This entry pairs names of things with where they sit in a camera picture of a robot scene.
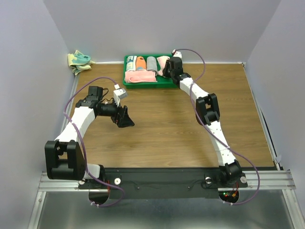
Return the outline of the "yellow green towel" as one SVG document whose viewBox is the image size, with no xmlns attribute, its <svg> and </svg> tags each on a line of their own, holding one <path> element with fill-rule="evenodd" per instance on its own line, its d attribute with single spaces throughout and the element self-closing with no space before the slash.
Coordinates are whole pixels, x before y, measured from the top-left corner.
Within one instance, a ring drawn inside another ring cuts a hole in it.
<svg viewBox="0 0 305 229">
<path fill-rule="evenodd" d="M 96 62 L 94 62 L 90 56 L 85 55 L 78 50 L 76 50 L 74 53 L 69 53 L 67 55 L 67 59 L 68 66 L 71 68 L 75 76 L 83 71 L 91 70 L 91 65 L 96 64 Z"/>
</svg>

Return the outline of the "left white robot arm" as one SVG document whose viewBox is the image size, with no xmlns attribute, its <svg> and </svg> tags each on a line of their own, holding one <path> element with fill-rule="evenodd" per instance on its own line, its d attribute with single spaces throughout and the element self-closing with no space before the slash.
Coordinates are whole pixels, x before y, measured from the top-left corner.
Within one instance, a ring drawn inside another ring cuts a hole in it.
<svg viewBox="0 0 305 229">
<path fill-rule="evenodd" d="M 127 96 L 125 89 L 115 85 L 113 98 L 104 102 L 104 88 L 90 86 L 88 94 L 79 100 L 72 118 L 59 136 L 45 144 L 47 176 L 57 180 L 86 180 L 101 188 L 106 184 L 104 168 L 89 164 L 86 160 L 83 137 L 90 124 L 98 116 L 109 117 L 119 128 L 134 126 L 128 115 L 127 106 L 121 106 L 121 99 Z"/>
</svg>

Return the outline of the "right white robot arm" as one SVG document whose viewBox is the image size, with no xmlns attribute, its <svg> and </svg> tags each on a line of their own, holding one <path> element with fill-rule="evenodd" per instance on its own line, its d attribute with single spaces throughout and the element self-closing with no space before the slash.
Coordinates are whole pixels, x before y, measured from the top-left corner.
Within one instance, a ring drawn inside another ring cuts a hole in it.
<svg viewBox="0 0 305 229">
<path fill-rule="evenodd" d="M 219 180 L 230 186 L 238 181 L 242 169 L 230 150 L 220 123 L 220 110 L 216 94 L 210 94 L 195 83 L 190 74 L 183 71 L 180 57 L 170 57 L 165 62 L 163 76 L 172 79 L 180 90 L 191 99 L 197 122 L 208 132 L 217 155 L 220 169 Z"/>
</svg>

